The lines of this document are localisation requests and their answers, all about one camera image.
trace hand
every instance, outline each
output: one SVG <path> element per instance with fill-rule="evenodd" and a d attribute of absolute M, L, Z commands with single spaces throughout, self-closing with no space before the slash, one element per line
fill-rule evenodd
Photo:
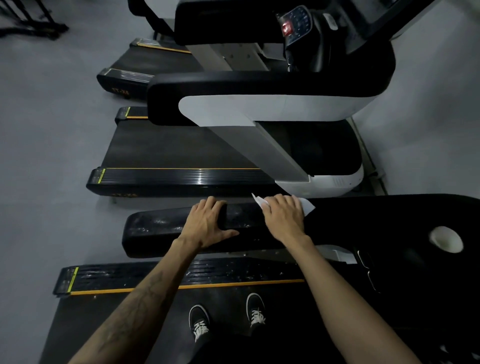
<path fill-rule="evenodd" d="M 268 202 L 268 205 L 262 204 L 265 223 L 275 239 L 287 246 L 305 236 L 303 208 L 297 197 L 277 194 L 265 200 Z"/>
<path fill-rule="evenodd" d="M 179 239 L 206 248 L 222 240 L 239 234 L 236 230 L 220 230 L 217 225 L 218 214 L 226 201 L 217 201 L 210 196 L 193 205 Z"/>

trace white paper towel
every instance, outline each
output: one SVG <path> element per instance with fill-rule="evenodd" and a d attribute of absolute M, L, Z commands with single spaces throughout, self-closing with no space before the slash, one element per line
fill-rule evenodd
<path fill-rule="evenodd" d="M 254 194 L 252 194 L 252 196 L 253 196 L 253 199 L 255 200 L 255 202 L 258 203 L 258 206 L 262 207 L 262 204 L 267 204 L 268 205 L 267 200 L 264 200 L 263 198 L 261 198 L 259 196 L 255 196 Z M 306 198 L 300 197 L 299 200 L 300 200 L 300 203 L 301 203 L 301 207 L 303 209 L 303 215 L 304 216 L 307 216 L 308 214 L 310 214 L 315 209 L 315 206 L 309 200 L 307 200 Z"/>

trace white shoelace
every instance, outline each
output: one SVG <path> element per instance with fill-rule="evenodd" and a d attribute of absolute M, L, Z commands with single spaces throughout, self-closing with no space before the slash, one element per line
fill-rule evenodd
<path fill-rule="evenodd" d="M 207 325 L 205 325 L 205 321 L 196 322 L 193 325 L 193 333 L 195 335 L 195 342 L 197 342 L 198 338 L 201 335 L 206 334 L 208 331 L 209 330 L 208 330 Z"/>
<path fill-rule="evenodd" d="M 253 324 L 264 324 L 264 323 L 265 323 L 265 317 L 262 314 L 262 312 L 258 310 L 252 310 L 252 322 L 250 323 L 250 326 Z"/>

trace red button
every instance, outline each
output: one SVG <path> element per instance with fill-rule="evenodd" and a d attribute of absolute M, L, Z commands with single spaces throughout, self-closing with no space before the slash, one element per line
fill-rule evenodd
<path fill-rule="evenodd" d="M 282 33 L 283 36 L 289 36 L 293 33 L 293 24 L 291 21 L 287 21 L 282 24 Z"/>

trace white cup holder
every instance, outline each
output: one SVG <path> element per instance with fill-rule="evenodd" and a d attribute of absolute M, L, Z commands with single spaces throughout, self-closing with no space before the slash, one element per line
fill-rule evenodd
<path fill-rule="evenodd" d="M 429 234 L 430 242 L 439 249 L 448 253 L 460 253 L 463 250 L 463 241 L 460 235 L 446 226 L 437 226 Z"/>

